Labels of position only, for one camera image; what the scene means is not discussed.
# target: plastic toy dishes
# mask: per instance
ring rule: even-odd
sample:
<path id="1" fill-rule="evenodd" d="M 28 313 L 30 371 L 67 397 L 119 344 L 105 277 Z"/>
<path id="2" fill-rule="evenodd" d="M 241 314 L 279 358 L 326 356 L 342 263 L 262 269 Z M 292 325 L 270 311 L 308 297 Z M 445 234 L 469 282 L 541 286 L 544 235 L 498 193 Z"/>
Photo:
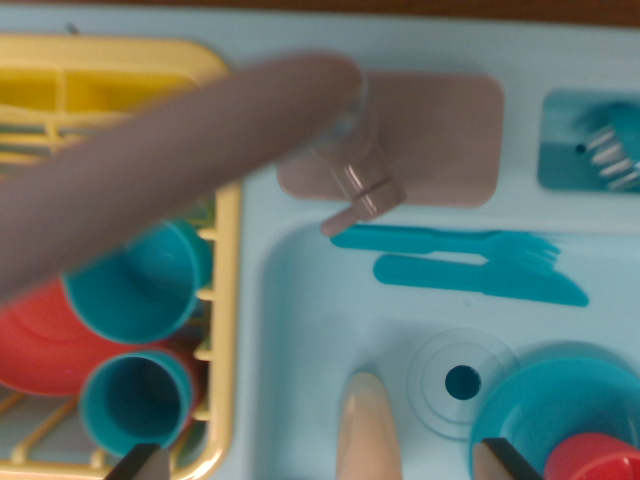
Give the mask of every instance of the plastic toy dishes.
<path id="1" fill-rule="evenodd" d="M 82 325 L 59 280 L 0 312 L 0 383 L 21 392 L 77 394 L 96 366 L 132 349 Z"/>
<path id="2" fill-rule="evenodd" d="M 638 378 L 599 360 L 550 360 L 520 370 L 491 394 L 473 426 L 470 456 L 484 438 L 504 437 L 542 473 L 572 435 L 598 432 L 634 444 L 639 428 Z"/>
<path id="3" fill-rule="evenodd" d="M 163 222 L 128 245 L 64 276 L 87 327 L 120 343 L 168 337 L 193 313 L 211 280 L 212 253 L 184 220 Z"/>
<path id="4" fill-rule="evenodd" d="M 640 450 L 600 433 L 576 435 L 553 451 L 544 478 L 634 480 L 640 478 Z"/>
<path id="5" fill-rule="evenodd" d="M 201 365 L 192 356 L 157 349 L 108 360 L 82 394 L 87 432 L 114 455 L 126 455 L 139 443 L 168 447 L 198 401 Z"/>
<path id="6" fill-rule="evenodd" d="M 640 109 L 631 104 L 613 104 L 607 109 L 609 123 L 595 132 L 583 146 L 606 188 L 614 191 L 640 186 Z"/>

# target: teal cup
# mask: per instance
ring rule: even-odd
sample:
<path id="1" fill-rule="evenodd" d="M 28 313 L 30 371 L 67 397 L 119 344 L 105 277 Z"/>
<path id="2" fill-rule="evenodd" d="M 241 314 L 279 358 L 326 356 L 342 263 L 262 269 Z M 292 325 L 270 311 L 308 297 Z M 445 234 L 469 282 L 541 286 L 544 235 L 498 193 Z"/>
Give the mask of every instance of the teal cup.
<path id="1" fill-rule="evenodd" d="M 473 446 L 503 437 L 541 475 L 563 441 L 601 433 L 638 447 L 640 379 L 620 366 L 588 357 L 534 363 L 514 373 L 487 398 L 473 425 Z"/>
<path id="2" fill-rule="evenodd" d="M 189 223 L 176 220 L 65 274 L 63 281 L 71 306 L 93 332 L 144 344 L 184 325 L 212 268 L 207 242 Z"/>
<path id="3" fill-rule="evenodd" d="M 188 424 L 198 396 L 191 367 L 163 350 L 107 360 L 87 379 L 80 398 L 87 434 L 116 456 L 139 443 L 168 447 Z"/>

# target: yellow dish rack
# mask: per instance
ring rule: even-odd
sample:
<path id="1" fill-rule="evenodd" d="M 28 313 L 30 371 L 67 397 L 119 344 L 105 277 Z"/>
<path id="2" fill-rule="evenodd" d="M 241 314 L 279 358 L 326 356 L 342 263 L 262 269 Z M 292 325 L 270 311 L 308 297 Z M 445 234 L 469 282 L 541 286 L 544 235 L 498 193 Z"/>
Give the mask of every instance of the yellow dish rack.
<path id="1" fill-rule="evenodd" d="M 0 177 L 46 161 L 59 148 L 82 141 L 96 129 L 126 119 L 159 98 L 228 73 L 217 55 L 185 41 L 0 35 L 0 52 Z M 207 328 L 194 354 L 210 362 L 210 368 L 208 395 L 194 411 L 195 421 L 171 449 L 174 480 L 210 474 L 231 442 L 240 202 L 240 187 L 232 185 L 218 191 L 213 201 L 206 201 L 200 213 L 190 218 L 215 249 L 213 286 L 198 293 L 209 306 L 204 317 L 191 320 Z M 75 461 L 82 455 L 66 451 L 60 457 L 74 461 L 37 458 L 38 448 L 47 439 L 64 450 L 64 441 L 52 438 L 58 430 L 79 427 L 74 418 L 77 399 L 59 400 L 47 409 L 49 404 L 38 403 L 45 399 L 30 397 L 6 392 L 0 399 L 0 437 L 3 425 L 12 425 L 4 419 L 21 408 L 32 408 L 22 412 L 30 420 L 25 435 L 8 448 L 8 458 L 0 459 L 0 478 L 104 478 L 110 459 L 97 447 L 88 447 L 82 463 Z M 12 421 L 15 428 L 10 431 L 15 436 L 21 424 Z M 197 458 L 185 465 L 183 450 L 198 428 L 204 433 Z M 87 442 L 75 443 L 85 448 Z"/>

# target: red cup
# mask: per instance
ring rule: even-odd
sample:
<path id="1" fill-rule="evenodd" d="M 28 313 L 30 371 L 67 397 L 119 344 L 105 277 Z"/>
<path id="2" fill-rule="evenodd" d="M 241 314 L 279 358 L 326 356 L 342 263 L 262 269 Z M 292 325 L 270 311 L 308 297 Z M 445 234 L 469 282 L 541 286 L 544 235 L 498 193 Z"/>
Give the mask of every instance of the red cup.
<path id="1" fill-rule="evenodd" d="M 25 393 L 75 395 L 108 358 L 145 348 L 95 335 L 53 281 L 0 311 L 0 383 Z"/>
<path id="2" fill-rule="evenodd" d="M 546 480 L 634 480 L 640 450 L 601 433 L 575 435 L 556 447 L 544 468 Z"/>

